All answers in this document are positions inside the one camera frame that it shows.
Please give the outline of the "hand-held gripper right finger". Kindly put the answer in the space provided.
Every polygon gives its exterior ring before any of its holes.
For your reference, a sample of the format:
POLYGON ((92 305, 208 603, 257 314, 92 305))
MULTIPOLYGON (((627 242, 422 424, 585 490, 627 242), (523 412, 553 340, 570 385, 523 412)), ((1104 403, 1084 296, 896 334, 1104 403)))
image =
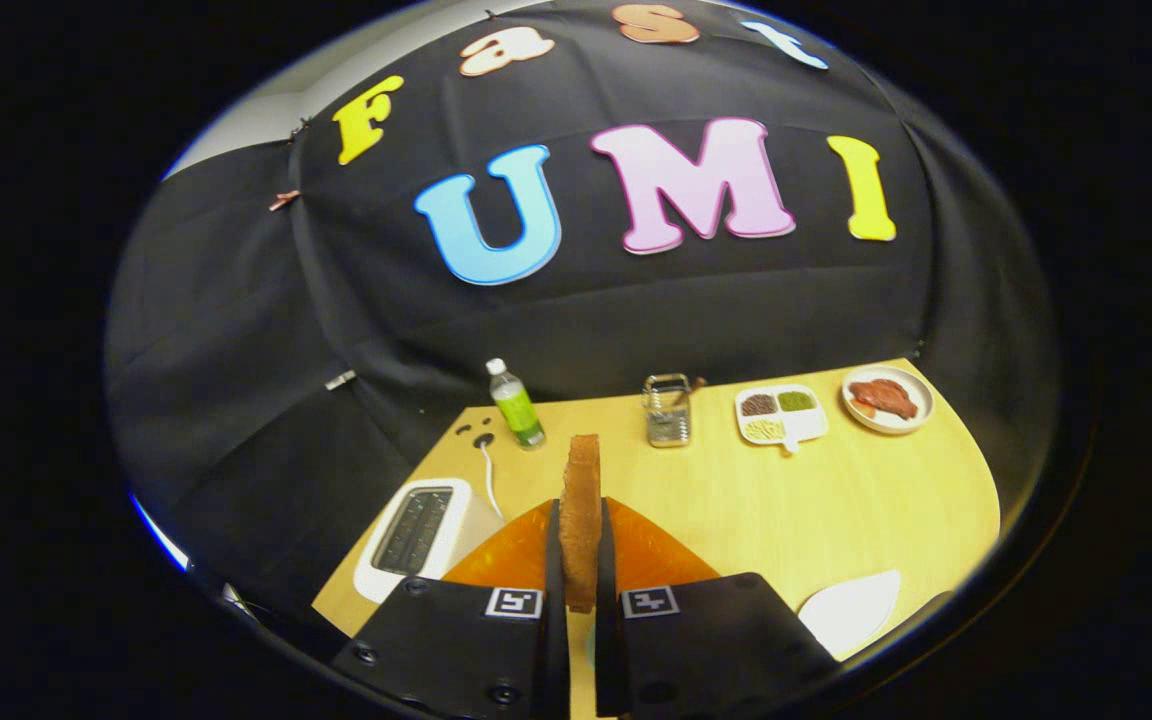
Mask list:
POLYGON ((740 573, 614 588, 620 544, 602 509, 593 630, 596 715, 797 719, 838 661, 767 579, 740 573))

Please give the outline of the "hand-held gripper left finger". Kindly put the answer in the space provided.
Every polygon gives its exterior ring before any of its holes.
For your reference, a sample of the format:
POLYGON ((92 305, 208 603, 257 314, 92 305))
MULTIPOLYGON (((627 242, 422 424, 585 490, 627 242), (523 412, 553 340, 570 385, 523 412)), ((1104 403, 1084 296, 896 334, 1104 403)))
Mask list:
POLYGON ((329 667, 414 719, 567 719, 570 643, 559 509, 543 588, 407 577, 329 667))

